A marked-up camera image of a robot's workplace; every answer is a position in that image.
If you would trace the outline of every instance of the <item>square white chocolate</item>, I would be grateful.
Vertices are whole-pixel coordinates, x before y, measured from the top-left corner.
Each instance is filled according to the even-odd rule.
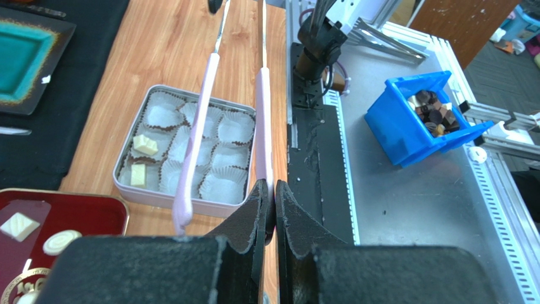
[[[131,186],[146,189],[146,165],[144,163],[131,165]]]
[[[22,242],[38,227],[38,222],[20,212],[17,212],[2,226],[0,226],[0,231],[10,238],[16,239],[18,242]]]
[[[150,156],[159,151],[157,142],[143,134],[133,137],[133,149]]]

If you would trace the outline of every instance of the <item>brown wooden panel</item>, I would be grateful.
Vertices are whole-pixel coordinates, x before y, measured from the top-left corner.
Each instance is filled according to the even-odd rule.
[[[450,41],[466,68],[521,0],[426,0],[411,28]]]

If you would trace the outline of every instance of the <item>tongs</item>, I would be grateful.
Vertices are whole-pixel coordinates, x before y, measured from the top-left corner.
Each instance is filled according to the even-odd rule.
[[[225,21],[229,12],[230,0],[226,0],[223,17],[215,49],[206,66],[206,71],[199,95],[195,119],[191,128],[190,139],[186,149],[186,157],[182,173],[176,188],[176,195],[172,204],[172,221],[176,234],[183,236],[186,233],[186,227],[190,224],[193,218],[193,204],[191,202],[191,185],[193,183],[193,175],[197,156],[199,154],[204,124],[208,112],[210,95],[214,87],[215,75],[219,63],[219,45],[221,43]],[[262,40],[260,49],[261,69],[257,74],[257,99],[256,99],[256,124],[255,124],[255,157],[256,157],[256,175],[257,179],[266,179],[268,184],[269,198],[274,198],[274,177],[272,167],[272,133],[271,133],[271,107],[270,107],[270,76],[269,70],[266,67],[266,2],[259,0],[259,32]]]

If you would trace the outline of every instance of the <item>gold logo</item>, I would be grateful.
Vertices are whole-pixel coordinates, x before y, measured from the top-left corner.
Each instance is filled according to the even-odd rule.
[[[18,275],[4,289],[0,304],[17,304],[23,295],[42,290],[50,272],[48,268],[34,268]]]

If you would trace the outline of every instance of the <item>pink silicone handle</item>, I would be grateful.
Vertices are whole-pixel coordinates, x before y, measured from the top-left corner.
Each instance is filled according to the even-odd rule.
[[[186,226],[190,224],[193,218],[193,204],[191,203],[191,185],[193,183],[193,175],[195,174],[195,166],[197,156],[201,148],[201,141],[208,112],[208,103],[210,95],[214,87],[215,75],[219,64],[219,55],[212,53],[208,59],[206,72],[204,74],[201,93],[197,104],[197,111],[191,128],[190,139],[186,149],[186,157],[182,167],[182,174],[178,180],[176,195],[172,204],[172,222],[176,230],[176,234],[183,236],[186,234]]]
[[[257,82],[257,119],[255,128],[255,171],[257,179],[266,179],[268,199],[274,199],[274,169],[272,161],[272,125],[270,104],[270,70],[261,68]]]

